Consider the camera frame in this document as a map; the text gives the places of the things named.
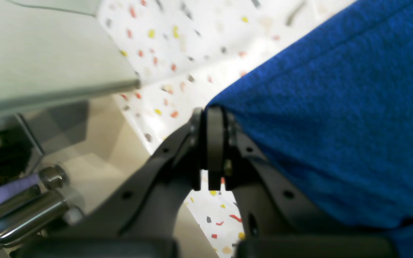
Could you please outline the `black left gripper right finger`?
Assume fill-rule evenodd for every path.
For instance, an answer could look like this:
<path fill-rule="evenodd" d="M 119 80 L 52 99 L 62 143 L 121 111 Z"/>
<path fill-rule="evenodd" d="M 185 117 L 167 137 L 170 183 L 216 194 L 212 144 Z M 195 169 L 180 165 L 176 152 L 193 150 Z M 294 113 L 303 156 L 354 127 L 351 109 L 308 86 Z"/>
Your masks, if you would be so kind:
<path fill-rule="evenodd" d="M 373 230 L 345 226 L 282 175 L 231 113 L 206 112 L 209 189 L 222 180 L 236 199 L 245 240 L 236 258 L 395 258 L 391 241 Z"/>

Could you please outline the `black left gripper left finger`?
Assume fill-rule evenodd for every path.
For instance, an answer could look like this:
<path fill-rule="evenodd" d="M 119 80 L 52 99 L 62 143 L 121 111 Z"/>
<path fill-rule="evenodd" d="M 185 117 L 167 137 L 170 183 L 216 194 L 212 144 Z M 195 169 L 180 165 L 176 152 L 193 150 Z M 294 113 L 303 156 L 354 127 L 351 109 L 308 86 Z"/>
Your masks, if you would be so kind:
<path fill-rule="evenodd" d="M 172 133 L 100 207 L 74 226 L 33 240 L 20 258 L 177 258 L 177 214 L 201 187 L 204 112 Z"/>

